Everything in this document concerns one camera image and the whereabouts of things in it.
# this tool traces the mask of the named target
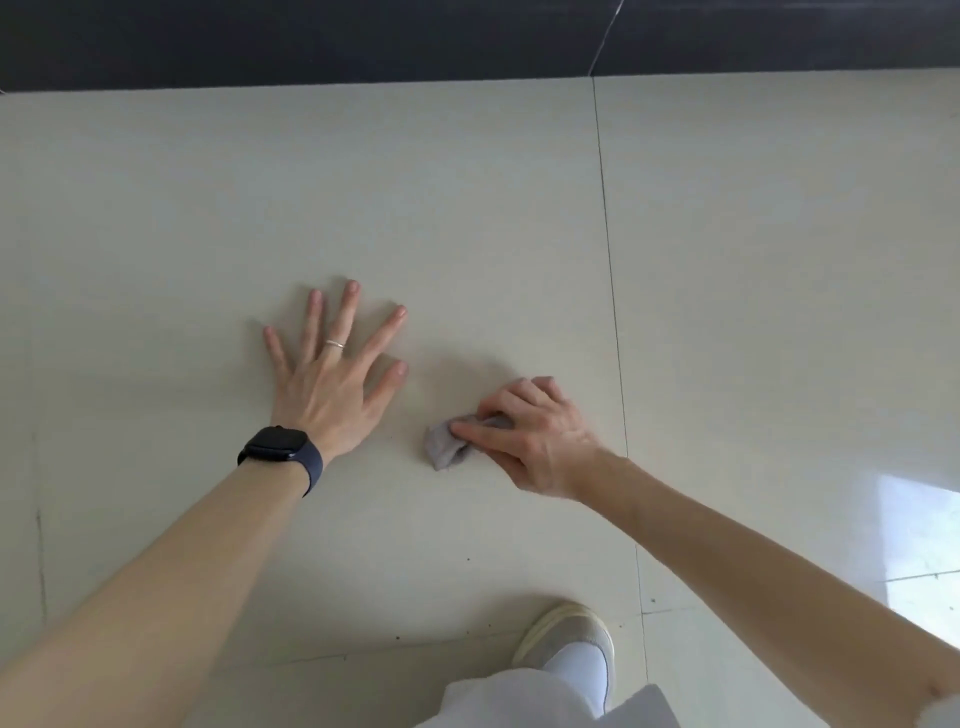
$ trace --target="pant leg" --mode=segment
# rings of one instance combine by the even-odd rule
[[[420,728],[579,728],[592,722],[586,700],[567,683],[525,668],[450,684],[440,712]]]

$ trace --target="smartwatch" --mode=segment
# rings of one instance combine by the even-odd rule
[[[299,429],[287,429],[280,425],[264,427],[257,432],[237,455],[237,465],[248,457],[253,460],[266,460],[270,463],[300,463],[310,476],[310,487],[303,494],[313,490],[324,471],[324,459],[320,451],[310,442],[306,432]]]

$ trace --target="cleaning rag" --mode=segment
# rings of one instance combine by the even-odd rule
[[[444,420],[439,425],[433,425],[423,436],[423,448],[426,450],[430,462],[433,463],[435,471],[460,465],[476,449],[466,440],[461,440],[450,432],[450,424],[457,422],[479,423],[480,425],[499,427],[500,429],[514,428],[514,421],[506,415],[494,415],[483,421],[477,420],[473,415],[466,415],[465,417]]]

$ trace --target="dark blue watch strap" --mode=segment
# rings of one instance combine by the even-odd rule
[[[317,484],[324,472],[324,459],[317,447],[309,440],[303,443],[303,447],[297,450],[290,459],[303,465],[306,468],[306,473],[310,476],[310,486],[303,494],[303,497],[307,497],[307,494],[313,490],[313,486]]]

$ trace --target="finger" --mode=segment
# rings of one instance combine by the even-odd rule
[[[364,407],[373,417],[375,423],[380,422],[380,418],[387,411],[390,402],[400,391],[400,387],[407,379],[407,371],[408,367],[405,361],[395,361],[367,395],[364,400]]]
[[[327,332],[327,338],[338,344],[346,345],[353,328],[353,317],[357,312],[357,302],[360,301],[360,284],[356,280],[348,280],[344,287],[344,296],[340,300],[340,310]],[[324,343],[321,349],[322,358],[339,359],[344,353],[342,347]]]
[[[317,289],[306,299],[306,320],[300,334],[300,363],[309,364],[317,358],[321,321],[324,319],[324,294]]]
[[[507,385],[507,391],[513,392],[522,400],[530,402],[534,406],[549,404],[550,398],[546,392],[540,389],[530,379],[518,379]]]
[[[530,474],[526,466],[512,455],[496,450],[484,450],[490,459],[503,469],[503,472],[513,480],[517,488],[526,488],[530,485]]]
[[[484,427],[474,423],[453,422],[450,423],[450,432],[480,449],[505,452],[514,457],[520,455],[519,433],[514,430]]]
[[[267,346],[270,360],[274,362],[274,376],[277,383],[285,381],[290,376],[290,365],[287,363],[287,354],[283,350],[280,335],[273,327],[263,328],[263,343]]]
[[[516,420],[520,416],[530,412],[533,405],[526,400],[522,400],[513,392],[507,389],[498,389],[485,400],[477,405],[477,417],[480,420],[486,420],[497,412],[503,412],[511,419]]]
[[[531,379],[531,381],[533,381],[533,383],[536,384],[541,390],[546,392],[549,398],[554,402],[566,401],[564,393],[560,389],[560,385],[552,376],[535,376],[533,379]]]
[[[390,318],[383,323],[383,326],[377,329],[376,333],[370,337],[360,352],[360,355],[357,357],[357,366],[363,370],[364,374],[366,374],[376,358],[390,346],[390,342],[403,327],[403,324],[406,323],[406,320],[407,309],[399,305],[394,309],[394,312],[390,314]]]

